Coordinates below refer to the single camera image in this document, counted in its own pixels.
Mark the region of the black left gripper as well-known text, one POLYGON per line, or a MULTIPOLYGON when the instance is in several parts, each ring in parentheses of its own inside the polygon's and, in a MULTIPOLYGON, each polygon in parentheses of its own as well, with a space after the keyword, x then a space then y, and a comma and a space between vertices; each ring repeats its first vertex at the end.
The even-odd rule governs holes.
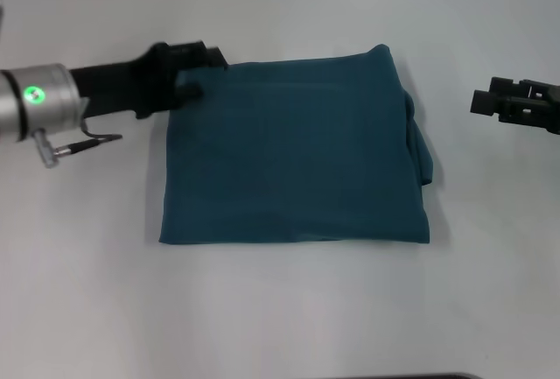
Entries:
POLYGON ((228 62, 218 47, 202 41, 156 43, 134 60, 72 68, 70 74, 80 97, 88 100, 84 118, 133 111, 144 119, 201 100, 198 82, 176 85, 179 70, 199 67, 227 69, 228 62))

